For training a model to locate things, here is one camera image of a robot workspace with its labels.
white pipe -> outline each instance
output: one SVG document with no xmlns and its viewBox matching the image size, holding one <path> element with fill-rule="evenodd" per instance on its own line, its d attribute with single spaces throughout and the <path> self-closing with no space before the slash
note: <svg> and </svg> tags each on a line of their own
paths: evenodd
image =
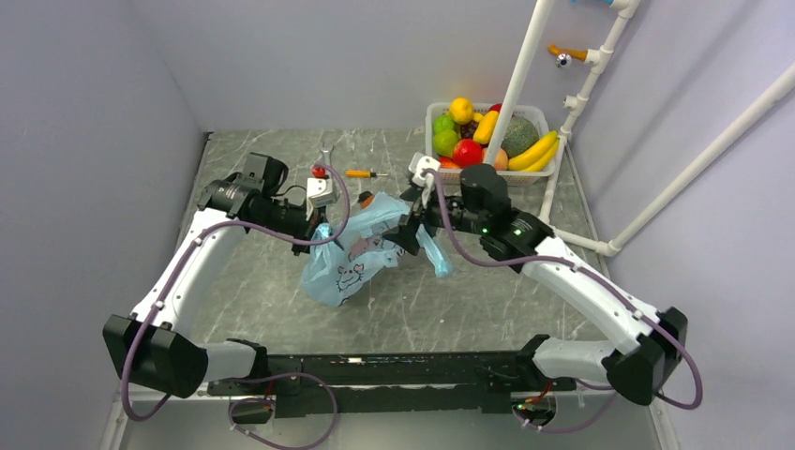
<svg viewBox="0 0 795 450">
<path fill-rule="evenodd" d="M 568 142 L 566 135 L 562 134 L 560 138 L 561 141 L 558 143 L 558 153 L 555 155 L 555 172 L 553 172 L 547 180 L 547 188 L 544 190 L 544 200 L 541 202 L 541 213 L 538 215 L 538 217 L 546 223 L 549 223 L 549 213 L 552 211 L 552 199 L 555 198 L 555 187 L 558 186 L 558 175 L 561 173 L 561 164 L 563 164 L 563 152 Z"/>
<path fill-rule="evenodd" d="M 775 102 L 780 100 L 795 87 L 795 63 L 778 77 L 734 122 L 701 152 L 662 192 L 643 210 L 629 226 L 608 244 L 611 251 L 617 253 L 632 239 L 654 216 L 680 194 L 697 176 L 704 172 L 710 164 L 720 157 L 729 147 L 752 127 Z"/>
<path fill-rule="evenodd" d="M 488 143 L 486 158 L 483 160 L 486 164 L 494 165 L 494 160 L 497 159 L 497 153 L 499 153 L 500 146 L 503 144 L 505 131 L 508 129 L 508 122 L 517 106 L 524 81 L 527 79 L 530 63 L 533 61 L 535 51 L 538 49 L 538 45 L 541 42 L 541 33 L 544 31 L 544 26 L 547 24 L 552 5 L 553 0 L 537 0 L 535 2 L 535 9 L 532 11 L 530 23 L 527 25 L 527 34 L 525 34 L 524 41 L 519 50 L 517 64 L 514 66 L 514 73 L 511 75 L 511 81 L 508 83 L 505 99 L 502 101 L 500 116 L 497 118 L 497 125 L 494 127 L 494 132 L 491 134 L 491 142 Z"/>
<path fill-rule="evenodd" d="M 582 109 L 585 107 L 585 104 L 588 102 L 591 91 L 596 85 L 596 80 L 598 80 L 599 75 L 605 71 L 605 67 L 608 65 L 610 56 L 612 55 L 613 49 L 616 46 L 616 42 L 618 42 L 619 38 L 621 37 L 627 21 L 630 17 L 632 17 L 632 14 L 634 14 L 635 10 L 638 8 L 638 3 L 640 3 L 640 0 L 630 0 L 626 3 L 630 6 L 624 7 L 624 9 L 619 11 L 619 16 L 616 18 L 616 22 L 614 22 L 613 26 L 610 28 L 610 32 L 607 34 L 605 43 L 599 49 L 600 61 L 591 67 L 591 73 L 588 74 L 588 78 L 585 79 L 585 83 L 582 84 L 582 89 L 580 89 L 579 94 L 577 94 L 577 102 L 580 102 L 580 104 L 577 108 L 575 108 L 574 112 L 569 113 L 568 117 L 566 117 L 566 121 L 563 122 L 563 125 L 561 126 L 559 135 L 561 136 L 562 143 L 565 143 L 571 138 L 574 124 L 577 121 L 579 115 L 582 113 Z M 552 200 L 555 198 L 555 188 L 558 186 L 558 172 L 561 170 L 562 162 L 561 155 L 555 156 L 555 162 L 557 163 L 555 166 L 555 173 L 553 173 L 547 180 L 547 189 L 544 191 L 544 201 L 541 203 L 541 212 L 538 214 L 538 217 L 547 223 L 549 223 L 549 213 L 552 211 Z"/>
<path fill-rule="evenodd" d="M 579 234 L 574 234 L 572 232 L 565 232 L 563 230 L 555 229 L 555 235 L 560 237 L 563 241 L 568 242 L 569 244 L 587 248 L 588 250 L 593 250 L 596 253 L 606 254 L 608 252 L 608 243 L 602 241 L 594 241 L 593 239 L 589 239 L 587 237 L 582 237 Z"/>
<path fill-rule="evenodd" d="M 616 48 L 616 42 L 619 41 L 619 37 L 626 26 L 626 22 L 627 19 L 619 14 L 616 22 L 613 23 L 613 27 L 610 28 L 610 33 L 607 35 L 607 39 L 605 39 L 605 44 L 602 46 L 605 50 L 613 51 Z"/>
</svg>

white wall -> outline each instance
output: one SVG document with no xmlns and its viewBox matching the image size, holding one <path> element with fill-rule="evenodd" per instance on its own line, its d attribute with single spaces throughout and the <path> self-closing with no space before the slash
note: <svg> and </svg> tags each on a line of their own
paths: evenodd
<svg viewBox="0 0 795 450">
<path fill-rule="evenodd" d="M 576 130 L 600 237 L 614 237 L 795 60 L 795 4 L 645 2 L 635 35 Z M 684 449 L 790 448 L 795 100 L 609 261 L 627 290 L 690 319 L 703 406 L 673 411 Z M 667 392 L 692 398 L 681 367 Z"/>
<path fill-rule="evenodd" d="M 128 0 L 0 5 L 0 448 L 97 448 L 202 135 Z"/>
<path fill-rule="evenodd" d="M 416 127 L 428 104 L 502 101 L 532 0 L 133 0 L 205 129 Z M 598 45 L 615 12 L 556 1 L 546 45 Z M 540 49 L 522 104 L 563 123 L 585 80 Z"/>
</svg>

lemon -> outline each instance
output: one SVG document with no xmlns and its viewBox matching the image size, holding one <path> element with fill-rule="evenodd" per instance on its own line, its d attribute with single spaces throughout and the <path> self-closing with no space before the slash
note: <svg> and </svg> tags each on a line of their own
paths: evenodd
<svg viewBox="0 0 795 450">
<path fill-rule="evenodd" d="M 458 134 L 454 129 L 444 129 L 433 137 L 433 149 L 443 157 L 453 157 L 453 147 L 458 143 Z"/>
<path fill-rule="evenodd" d="M 450 103 L 450 115 L 459 125 L 469 124 L 474 117 L 472 102 L 464 97 L 459 97 Z"/>
</svg>

banana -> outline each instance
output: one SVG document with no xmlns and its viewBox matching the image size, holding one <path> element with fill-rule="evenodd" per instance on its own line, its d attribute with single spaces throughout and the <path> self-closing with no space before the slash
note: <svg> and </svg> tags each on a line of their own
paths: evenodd
<svg viewBox="0 0 795 450">
<path fill-rule="evenodd" d="M 549 150 L 547 150 L 547 152 L 542 157 L 540 157 L 537 161 L 535 161 L 533 164 L 531 164 L 527 169 L 523 170 L 522 172 L 538 172 L 544 169 L 544 167 L 547 166 L 547 164 L 555 156 L 555 154 L 558 153 L 558 143 L 560 141 L 561 141 L 560 138 L 555 139 L 555 143 L 549 147 Z"/>
<path fill-rule="evenodd" d="M 558 131 L 552 130 L 546 136 L 539 139 L 538 142 L 531 145 L 530 148 L 524 151 L 517 157 L 512 157 L 508 160 L 509 171 L 523 171 L 530 167 L 535 161 L 547 153 L 549 148 L 558 139 Z"/>
</svg>

wrench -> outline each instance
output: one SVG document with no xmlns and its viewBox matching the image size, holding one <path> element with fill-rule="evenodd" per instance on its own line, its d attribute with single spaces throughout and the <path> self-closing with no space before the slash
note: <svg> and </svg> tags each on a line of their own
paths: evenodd
<svg viewBox="0 0 795 450">
<path fill-rule="evenodd" d="M 323 162 L 326 166 L 331 167 L 331 152 L 334 151 L 332 143 L 321 142 L 321 154 L 323 155 Z"/>
</svg>

